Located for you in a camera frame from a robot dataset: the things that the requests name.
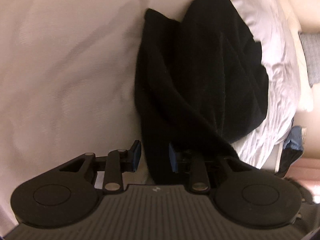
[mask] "mattress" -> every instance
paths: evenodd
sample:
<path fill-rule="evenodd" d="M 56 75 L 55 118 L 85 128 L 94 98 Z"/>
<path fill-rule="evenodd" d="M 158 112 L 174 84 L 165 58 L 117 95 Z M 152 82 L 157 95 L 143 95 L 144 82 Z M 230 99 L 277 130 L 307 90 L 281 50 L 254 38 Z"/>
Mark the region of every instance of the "mattress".
<path fill-rule="evenodd" d="M 13 190 L 84 152 L 141 139 L 133 101 L 146 8 L 181 20 L 192 0 L 0 0 L 0 235 L 17 221 Z M 262 44 L 266 120 L 233 144 L 261 167 L 290 126 L 300 96 L 291 33 L 276 0 L 231 0 Z M 143 183 L 143 158 L 125 183 Z"/>

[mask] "black towel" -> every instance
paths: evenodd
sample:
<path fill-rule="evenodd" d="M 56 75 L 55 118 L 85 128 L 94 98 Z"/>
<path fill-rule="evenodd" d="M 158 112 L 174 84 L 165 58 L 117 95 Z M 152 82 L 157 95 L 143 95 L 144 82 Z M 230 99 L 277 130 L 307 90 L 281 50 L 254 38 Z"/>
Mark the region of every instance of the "black towel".
<path fill-rule="evenodd" d="M 205 155 L 237 157 L 229 143 L 258 127 L 267 114 L 268 75 L 261 54 L 260 42 L 230 0 L 194 0 L 181 23 L 146 11 L 135 104 L 157 184 L 187 178 L 171 171 L 171 141 Z"/>

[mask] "ribbed rubber surface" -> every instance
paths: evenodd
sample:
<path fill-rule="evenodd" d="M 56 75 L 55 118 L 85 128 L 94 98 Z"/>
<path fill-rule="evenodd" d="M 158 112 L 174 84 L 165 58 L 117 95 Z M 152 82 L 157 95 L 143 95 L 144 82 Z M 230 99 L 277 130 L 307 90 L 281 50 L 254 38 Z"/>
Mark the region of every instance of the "ribbed rubber surface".
<path fill-rule="evenodd" d="M 300 240 L 293 226 L 273 230 L 244 228 L 224 218 L 206 196 L 183 186 L 131 185 L 104 197 L 99 208 L 79 223 L 58 229 L 19 225 L 6 240 Z"/>

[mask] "metal rivet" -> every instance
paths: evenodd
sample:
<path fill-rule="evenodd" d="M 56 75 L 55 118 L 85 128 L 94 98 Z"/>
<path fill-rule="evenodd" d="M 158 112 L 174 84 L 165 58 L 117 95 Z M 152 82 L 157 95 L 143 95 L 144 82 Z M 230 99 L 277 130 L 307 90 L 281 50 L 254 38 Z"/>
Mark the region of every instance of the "metal rivet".
<path fill-rule="evenodd" d="M 121 187 L 118 183 L 110 182 L 110 183 L 106 184 L 104 186 L 104 188 L 109 191 L 116 191 L 116 190 L 119 190 Z"/>
<path fill-rule="evenodd" d="M 197 182 L 192 185 L 192 189 L 196 191 L 204 191 L 208 189 L 208 186 L 203 182 Z"/>

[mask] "white pillowcase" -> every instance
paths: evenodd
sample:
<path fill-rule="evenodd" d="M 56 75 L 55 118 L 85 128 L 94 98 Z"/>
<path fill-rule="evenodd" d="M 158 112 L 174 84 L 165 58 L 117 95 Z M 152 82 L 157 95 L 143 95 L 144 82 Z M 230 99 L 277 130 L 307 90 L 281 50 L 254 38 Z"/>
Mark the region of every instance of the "white pillowcase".
<path fill-rule="evenodd" d="M 313 94 L 308 80 L 306 58 L 304 56 L 303 48 L 298 35 L 298 32 L 301 31 L 301 26 L 289 0 L 277 1 L 284 11 L 297 54 L 301 85 L 301 96 L 297 112 L 311 112 L 313 110 Z"/>

